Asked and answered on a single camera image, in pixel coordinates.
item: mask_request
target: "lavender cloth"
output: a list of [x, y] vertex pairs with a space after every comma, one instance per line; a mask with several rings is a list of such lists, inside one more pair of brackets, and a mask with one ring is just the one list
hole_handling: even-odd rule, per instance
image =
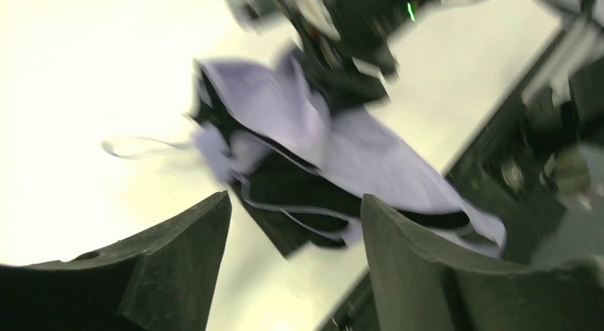
[[[234, 119], [318, 168], [306, 169], [310, 173], [321, 175], [356, 196], [373, 194], [396, 209], [424, 214], [464, 211], [474, 231], [493, 241], [491, 245], [474, 244], [460, 237], [470, 230], [433, 231], [465, 248], [499, 256], [506, 239], [502, 222], [465, 201], [409, 145], [365, 109], [344, 112], [332, 120], [323, 97], [311, 92], [304, 80], [294, 58], [297, 52], [299, 49], [294, 47], [274, 69], [233, 60], [204, 61], [200, 65]], [[211, 125], [195, 133], [193, 142], [216, 178], [223, 182], [233, 178], [244, 180], [241, 178], [253, 173], [273, 150], [259, 138], [237, 132], [231, 137], [231, 157], [228, 157], [224, 152], [225, 140]], [[257, 205], [286, 214], [316, 210]], [[354, 216], [330, 211], [316, 213], [352, 221], [346, 231], [328, 237], [341, 238], [347, 243], [360, 238], [360, 224]]]

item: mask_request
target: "black metal frame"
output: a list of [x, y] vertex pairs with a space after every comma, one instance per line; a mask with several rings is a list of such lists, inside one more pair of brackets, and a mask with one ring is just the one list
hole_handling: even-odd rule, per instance
[[[481, 132], [474, 138], [465, 152], [449, 170], [446, 178], [455, 187], [465, 183], [469, 170], [484, 161], [485, 154], [492, 154], [499, 142], [498, 137], [508, 135], [517, 128], [510, 121], [524, 114], [525, 106], [521, 94], [543, 65], [552, 56], [566, 36], [566, 30], [560, 29], [531, 68], [509, 93], [499, 109], [493, 114]], [[369, 271], [358, 281], [355, 288], [341, 301], [338, 308], [324, 322], [320, 331], [379, 331], [377, 312], [373, 302], [373, 292]]]

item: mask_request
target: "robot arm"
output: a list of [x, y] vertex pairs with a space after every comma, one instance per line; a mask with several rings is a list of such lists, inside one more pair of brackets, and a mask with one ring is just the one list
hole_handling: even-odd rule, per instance
[[[239, 22], [261, 25], [284, 15], [321, 55], [318, 67], [350, 67], [350, 59], [396, 73], [388, 38], [428, 6], [459, 6], [478, 0], [227, 0]], [[542, 0], [565, 13], [592, 16], [598, 0]]]

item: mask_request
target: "white table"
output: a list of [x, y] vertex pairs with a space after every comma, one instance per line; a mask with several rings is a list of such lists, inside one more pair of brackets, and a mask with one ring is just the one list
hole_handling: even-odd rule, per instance
[[[372, 112], [444, 171], [557, 28], [532, 0], [425, 14]], [[126, 162], [99, 141], [183, 140], [192, 57], [269, 62], [291, 38], [240, 31], [221, 0], [0, 0], [0, 263], [67, 261], [222, 190], [195, 152]], [[286, 261], [235, 203], [208, 330], [313, 330], [366, 265], [362, 245]]]

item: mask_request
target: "crumpled garment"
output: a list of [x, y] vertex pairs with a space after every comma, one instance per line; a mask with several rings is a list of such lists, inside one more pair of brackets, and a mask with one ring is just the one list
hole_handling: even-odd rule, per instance
[[[193, 143], [214, 176], [221, 182], [239, 181], [245, 191], [246, 176], [254, 173], [268, 154], [278, 152], [309, 174], [322, 176], [357, 197], [372, 194], [395, 209], [421, 214], [463, 211], [470, 229], [432, 230], [460, 246], [498, 257], [506, 240], [503, 223], [465, 201], [440, 173], [363, 107], [331, 116], [329, 104], [304, 79], [296, 60], [300, 52], [294, 47], [275, 68], [232, 59], [199, 62], [228, 114], [248, 129], [238, 130], [226, 140], [206, 122], [193, 134]], [[202, 104], [212, 106], [202, 81], [197, 90]], [[312, 206], [252, 203], [285, 214], [314, 211], [311, 213], [345, 219], [350, 222], [345, 230], [326, 236], [341, 238], [347, 244], [361, 239], [358, 216]], [[491, 243], [473, 243], [463, 237], [470, 232]]]

